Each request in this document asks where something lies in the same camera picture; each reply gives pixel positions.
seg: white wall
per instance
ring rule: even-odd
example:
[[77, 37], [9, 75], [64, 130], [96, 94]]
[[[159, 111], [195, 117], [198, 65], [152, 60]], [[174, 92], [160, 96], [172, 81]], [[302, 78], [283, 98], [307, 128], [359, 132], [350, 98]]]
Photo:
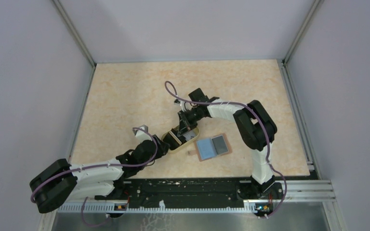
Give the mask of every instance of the white wall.
[[370, 230], [370, 1], [326, 0], [289, 64], [349, 230]]
[[284, 58], [313, 0], [61, 0], [94, 60]]
[[49, 0], [0, 0], [0, 231], [37, 229], [28, 184], [68, 156], [90, 72]]

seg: wooden board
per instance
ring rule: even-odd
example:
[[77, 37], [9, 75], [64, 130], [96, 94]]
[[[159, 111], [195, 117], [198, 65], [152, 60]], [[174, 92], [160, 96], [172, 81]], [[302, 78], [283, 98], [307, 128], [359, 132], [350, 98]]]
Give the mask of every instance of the wooden board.
[[[277, 125], [273, 166], [287, 176], [309, 175], [306, 158], [276, 60], [98, 64], [84, 110], [72, 163], [105, 161], [137, 146], [132, 127], [149, 126], [159, 137], [178, 125], [180, 107], [164, 88], [170, 80], [181, 97], [201, 88], [208, 97], [259, 100]], [[226, 133], [233, 152], [200, 162], [189, 145], [158, 159], [133, 178], [250, 176], [251, 152], [236, 124], [206, 118], [200, 139]]]

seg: blue sponge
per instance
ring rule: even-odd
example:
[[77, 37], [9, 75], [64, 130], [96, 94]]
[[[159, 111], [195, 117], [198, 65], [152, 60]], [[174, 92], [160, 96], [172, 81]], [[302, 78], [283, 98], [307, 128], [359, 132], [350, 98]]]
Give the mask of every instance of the blue sponge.
[[212, 139], [207, 138], [197, 141], [200, 160], [206, 160], [217, 156]]

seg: purple cable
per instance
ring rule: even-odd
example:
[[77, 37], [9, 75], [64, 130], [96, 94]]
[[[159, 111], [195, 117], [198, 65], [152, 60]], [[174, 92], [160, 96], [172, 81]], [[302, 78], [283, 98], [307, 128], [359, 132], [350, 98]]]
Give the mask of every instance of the purple cable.
[[89, 224], [86, 222], [86, 220], [84, 219], [84, 206], [86, 205], [86, 202], [87, 202], [87, 199], [88, 197], [86, 197], [86, 199], [84, 199], [84, 202], [83, 202], [83, 205], [81, 206], [81, 210], [80, 210], [80, 216], [81, 216], [81, 220], [83, 221], [83, 223], [88, 226], [88, 227], [91, 227], [91, 228], [97, 228], [97, 227], [100, 227], [102, 225], [105, 225], [109, 220], [110, 220], [110, 216], [108, 216], [103, 222], [99, 223], [99, 224]]
[[[170, 84], [175, 92], [172, 93], [169, 89], [168, 89], [168, 86], [167, 84]], [[170, 82], [170, 81], [165, 81], [164, 83], [165, 85], [165, 90], [167, 90], [167, 92], [173, 96], [174, 98], [178, 99], [178, 100], [181, 100], [181, 101], [184, 101], [186, 103], [193, 103], [193, 104], [199, 104], [199, 105], [221, 105], [221, 104], [233, 104], [233, 105], [239, 105], [239, 106], [242, 106], [244, 108], [246, 108], [250, 113], [252, 113], [253, 117], [257, 119], [257, 121], [259, 122], [259, 125], [260, 127], [262, 128], [263, 132], [264, 132], [264, 137], [266, 139], [266, 143], [267, 143], [267, 154], [266, 154], [266, 162], [269, 164], [269, 167], [272, 171], [276, 172], [277, 174], [279, 174], [281, 176], [281, 178], [283, 179], [284, 181], [284, 193], [283, 193], [283, 196], [281, 197], [281, 200], [280, 200], [280, 203], [277, 205], [277, 207], [273, 210], [273, 212], [267, 216], [267, 217], [264, 217], [264, 218], [269, 218], [270, 216], [272, 216], [277, 210], [278, 208], [280, 207], [281, 203], [283, 203], [284, 201], [284, 198], [286, 197], [286, 193], [287, 193], [287, 181], [286, 181], [286, 178], [283, 176], [283, 174], [281, 174], [281, 172], [277, 171], [274, 169], [274, 167], [271, 165], [270, 163], [270, 160], [269, 160], [269, 156], [270, 156], [270, 140], [269, 140], [269, 135], [267, 134], [267, 131], [266, 131], [266, 128], [264, 127], [264, 124], [263, 122], [259, 119], [258, 115], [251, 109], [249, 108], [247, 105], [243, 104], [243, 103], [238, 103], [238, 102], [217, 102], [217, 103], [208, 103], [208, 102], [196, 102], [196, 101], [191, 101], [191, 100], [186, 100], [186, 99], [183, 99], [183, 98], [180, 98], [178, 97], [177, 95], [177, 91], [176, 91], [176, 88], [175, 86]]]
[[[150, 136], [151, 140], [154, 142], [155, 144], [155, 152], [154, 154], [152, 155], [152, 157], [145, 161], [144, 163], [142, 164], [136, 164], [136, 165], [128, 165], [128, 164], [110, 164], [110, 166], [117, 166], [117, 167], [141, 167], [141, 166], [144, 166], [144, 165], [147, 165], [149, 162], [151, 162], [155, 156], [157, 155], [157, 151], [158, 151], [158, 144], [157, 144], [157, 141], [154, 139], [154, 137], [148, 133], [147, 131], [143, 130], [142, 128], [132, 128], [133, 130], [139, 130], [139, 131], [142, 131], [143, 133], [147, 134], [148, 136]], [[33, 192], [32, 192], [32, 195], [30, 196], [30, 201], [32, 203], [36, 203], [36, 200], [35, 200], [35, 195], [36, 193], [41, 189], [43, 188], [46, 184], [48, 184], [49, 182], [51, 182], [52, 180], [58, 178], [58, 177], [61, 177], [65, 174], [68, 174], [68, 173], [72, 173], [72, 172], [76, 172], [76, 171], [82, 171], [82, 170], [86, 170], [86, 169], [91, 169], [91, 168], [97, 168], [97, 167], [108, 167], [108, 164], [100, 164], [100, 165], [91, 165], [91, 166], [86, 166], [86, 167], [82, 167], [81, 169], [80, 168], [75, 168], [75, 169], [71, 169], [71, 170], [67, 170], [67, 171], [64, 171], [64, 172], [61, 172], [61, 173], [58, 173], [52, 177], [50, 177], [49, 179], [45, 180], [42, 184], [40, 184]]]

